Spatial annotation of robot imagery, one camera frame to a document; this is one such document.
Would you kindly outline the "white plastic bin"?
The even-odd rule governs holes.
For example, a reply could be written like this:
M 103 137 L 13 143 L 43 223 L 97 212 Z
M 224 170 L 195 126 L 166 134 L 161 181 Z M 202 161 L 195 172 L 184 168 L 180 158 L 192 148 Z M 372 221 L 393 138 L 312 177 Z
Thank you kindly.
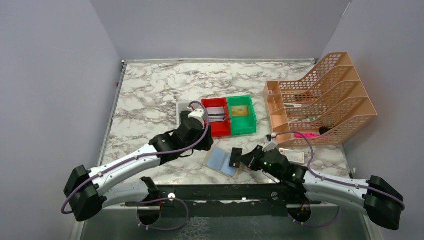
M 201 124 L 195 119 L 188 119 L 188 115 L 195 109 L 203 109 L 202 105 L 198 101 L 191 102 L 179 102 L 176 105 L 177 108 L 177 130 L 183 133 L 188 131 L 203 131 L 205 129 L 201 127 Z

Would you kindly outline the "red plastic bin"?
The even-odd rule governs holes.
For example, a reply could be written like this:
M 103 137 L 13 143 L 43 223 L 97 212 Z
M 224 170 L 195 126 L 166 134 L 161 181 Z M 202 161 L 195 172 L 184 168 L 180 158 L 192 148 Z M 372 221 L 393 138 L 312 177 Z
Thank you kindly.
M 231 121 L 230 113 L 228 108 L 227 99 L 225 97 L 221 98 L 205 98 L 201 100 L 201 103 L 206 108 L 212 107 L 224 107 L 225 108 L 225 121 L 220 122 L 210 122 L 211 135 L 213 138 L 217 137 L 228 137 L 231 135 Z

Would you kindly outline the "beige card holder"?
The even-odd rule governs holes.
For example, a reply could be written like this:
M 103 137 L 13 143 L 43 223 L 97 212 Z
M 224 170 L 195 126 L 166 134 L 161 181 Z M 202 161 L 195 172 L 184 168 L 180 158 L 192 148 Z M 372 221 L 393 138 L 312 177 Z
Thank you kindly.
M 211 150 L 206 154 L 203 161 L 203 166 L 225 175 L 231 179 L 236 179 L 241 173 L 242 168 L 235 167 L 234 163 L 231 162 L 232 152 L 226 151 L 219 147 L 213 146 Z

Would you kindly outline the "green plastic bin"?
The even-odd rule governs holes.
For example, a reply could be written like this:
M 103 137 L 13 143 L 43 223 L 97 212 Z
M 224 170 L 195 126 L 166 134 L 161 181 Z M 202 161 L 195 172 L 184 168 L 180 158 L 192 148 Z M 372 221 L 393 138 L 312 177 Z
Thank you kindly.
M 226 98 L 231 123 L 231 134 L 245 135 L 253 134 L 257 131 L 257 116 L 255 113 L 253 101 L 250 95 L 228 96 Z M 248 106 L 249 115 L 245 117 L 233 117 L 231 106 Z

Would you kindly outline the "gold credit card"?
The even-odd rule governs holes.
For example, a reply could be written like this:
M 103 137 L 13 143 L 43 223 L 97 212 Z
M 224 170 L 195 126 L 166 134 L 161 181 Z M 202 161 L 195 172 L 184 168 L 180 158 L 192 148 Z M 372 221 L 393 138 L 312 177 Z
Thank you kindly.
M 249 115 L 249 107 L 247 105 L 234 105 L 230 107 L 233 117 L 247 117 Z

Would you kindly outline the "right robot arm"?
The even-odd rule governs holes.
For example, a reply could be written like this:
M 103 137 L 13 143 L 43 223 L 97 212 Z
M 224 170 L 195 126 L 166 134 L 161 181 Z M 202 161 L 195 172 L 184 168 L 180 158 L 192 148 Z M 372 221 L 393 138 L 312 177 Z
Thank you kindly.
M 264 171 L 277 178 L 296 204 L 304 200 L 326 202 L 356 210 L 382 228 L 400 227 L 404 197 L 379 176 L 350 179 L 315 172 L 290 163 L 277 149 L 264 151 L 260 145 L 235 160 L 252 171 Z

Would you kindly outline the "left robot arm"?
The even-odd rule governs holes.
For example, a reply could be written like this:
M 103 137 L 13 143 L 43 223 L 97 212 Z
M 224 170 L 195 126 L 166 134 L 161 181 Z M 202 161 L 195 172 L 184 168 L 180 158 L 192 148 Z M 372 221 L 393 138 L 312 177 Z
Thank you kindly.
M 143 171 L 184 157 L 187 151 L 209 151 L 214 143 L 208 120 L 189 117 L 174 130 L 158 134 L 135 152 L 112 163 L 86 169 L 75 167 L 64 186 L 64 215 L 78 222 L 97 215 L 117 203 L 111 192 L 118 184 Z

